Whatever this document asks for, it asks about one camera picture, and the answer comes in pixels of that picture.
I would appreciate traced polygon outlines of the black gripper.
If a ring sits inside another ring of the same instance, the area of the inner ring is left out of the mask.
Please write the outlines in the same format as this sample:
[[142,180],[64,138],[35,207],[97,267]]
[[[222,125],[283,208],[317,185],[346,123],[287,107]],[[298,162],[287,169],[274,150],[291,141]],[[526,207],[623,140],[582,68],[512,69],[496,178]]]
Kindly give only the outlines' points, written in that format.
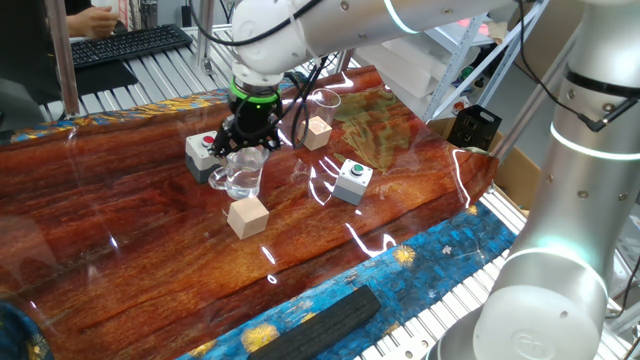
[[233,116],[222,121],[208,153],[225,157],[239,149],[239,135],[258,135],[258,144],[269,150],[281,148],[278,127],[272,123],[282,115],[279,96],[248,96],[237,98],[229,104]]

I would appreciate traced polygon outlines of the person hand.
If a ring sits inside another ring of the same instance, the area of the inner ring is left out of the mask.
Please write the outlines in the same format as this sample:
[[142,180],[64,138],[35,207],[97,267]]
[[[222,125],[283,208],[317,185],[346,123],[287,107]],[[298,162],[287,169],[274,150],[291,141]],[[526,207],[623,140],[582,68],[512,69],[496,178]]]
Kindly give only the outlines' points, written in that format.
[[102,38],[110,36],[119,16],[112,11],[111,6],[89,7],[78,14],[67,17],[67,27],[70,37]]

